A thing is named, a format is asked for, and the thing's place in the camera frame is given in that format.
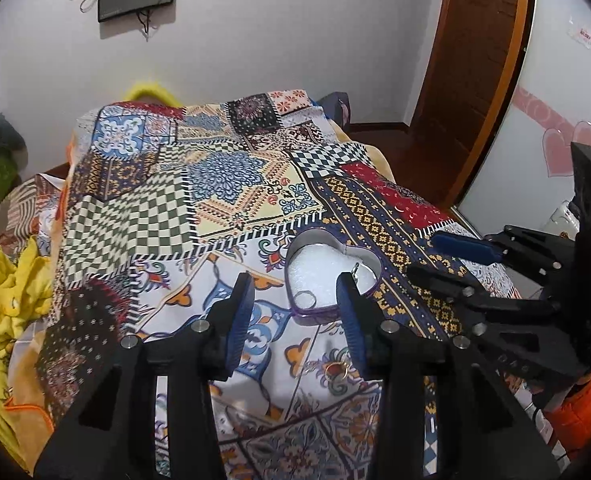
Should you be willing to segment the pink heart wall sticker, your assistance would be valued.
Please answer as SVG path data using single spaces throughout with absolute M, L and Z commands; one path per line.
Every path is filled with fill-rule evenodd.
M 574 127 L 562 125 L 558 129 L 549 128 L 544 132 L 543 152 L 548 177 L 573 176 L 572 143 L 591 146 L 590 122 L 578 122 Z

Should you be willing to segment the colourful patchwork bedspread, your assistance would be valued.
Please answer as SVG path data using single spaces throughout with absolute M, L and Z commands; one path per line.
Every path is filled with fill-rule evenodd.
M 69 159 L 48 237 L 52 307 L 9 372 L 28 468 L 121 338 L 173 336 L 247 272 L 256 301 L 241 360 L 210 385 L 227 476 L 363 477 L 380 388 L 359 376 L 339 322 L 291 310 L 286 257 L 306 230 L 371 250 L 383 265 L 378 306 L 420 336 L 444 339 L 461 325 L 407 282 L 414 262 L 517 296 L 502 266 L 440 255 L 430 235 L 460 224 L 381 174 L 373 149 L 347 140 L 302 90 L 189 107 L 109 104 L 78 119 Z

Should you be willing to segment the brown wooden door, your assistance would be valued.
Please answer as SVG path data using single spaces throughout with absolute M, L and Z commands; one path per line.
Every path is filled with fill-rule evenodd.
M 411 134 L 423 151 L 420 195 L 456 204 L 511 93 L 531 0 L 442 0 Z

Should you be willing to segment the white wall switch sticker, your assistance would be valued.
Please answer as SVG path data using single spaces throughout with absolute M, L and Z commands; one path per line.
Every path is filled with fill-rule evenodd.
M 568 35 L 587 50 L 591 50 L 591 21 L 571 16 L 568 24 Z

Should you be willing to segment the yellow cloth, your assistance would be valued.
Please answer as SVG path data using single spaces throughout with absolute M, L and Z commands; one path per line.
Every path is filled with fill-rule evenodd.
M 12 346 L 34 321 L 45 316 L 52 303 L 50 259 L 30 237 L 17 261 L 12 261 L 0 247 L 0 442 L 20 465 L 20 445 L 4 408 L 8 388 L 8 364 Z

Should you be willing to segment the purple heart-shaped jewelry box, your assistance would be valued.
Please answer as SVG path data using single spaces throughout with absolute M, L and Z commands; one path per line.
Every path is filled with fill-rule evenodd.
M 324 229 L 306 230 L 294 237 L 287 252 L 285 284 L 292 312 L 313 323 L 339 316 L 335 284 L 349 272 L 358 292 L 372 292 L 383 270 L 381 260 L 363 247 L 343 244 Z

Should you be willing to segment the yellow pillow behind bed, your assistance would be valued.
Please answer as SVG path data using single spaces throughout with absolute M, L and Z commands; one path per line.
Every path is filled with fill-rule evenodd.
M 169 107 L 183 107 L 183 103 L 174 94 L 154 81 L 139 81 L 125 92 L 124 101 L 151 102 Z

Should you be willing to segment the dark blue pillow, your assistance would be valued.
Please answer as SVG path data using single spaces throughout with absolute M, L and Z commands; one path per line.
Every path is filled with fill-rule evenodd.
M 345 129 L 351 123 L 351 104 L 346 92 L 332 92 L 320 98 L 317 104 L 324 110 L 325 116 Z

